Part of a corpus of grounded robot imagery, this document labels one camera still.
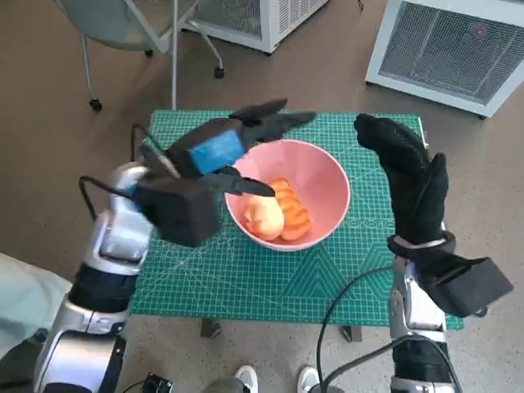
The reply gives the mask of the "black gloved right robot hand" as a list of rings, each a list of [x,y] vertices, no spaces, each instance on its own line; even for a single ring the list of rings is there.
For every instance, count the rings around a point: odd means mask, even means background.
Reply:
[[[440,240],[449,189],[445,155],[430,157],[418,135],[389,118],[359,114],[354,127],[359,145],[377,154],[386,173],[395,234],[414,245]]]

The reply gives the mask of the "bare left robot hand, blue tape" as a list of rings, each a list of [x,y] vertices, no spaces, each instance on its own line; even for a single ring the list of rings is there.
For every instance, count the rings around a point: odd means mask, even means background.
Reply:
[[[206,181],[221,192],[274,197],[266,183],[244,177],[233,167],[251,148],[277,141],[311,123],[312,111],[283,113],[286,98],[250,105],[190,130],[165,150],[181,178]]]

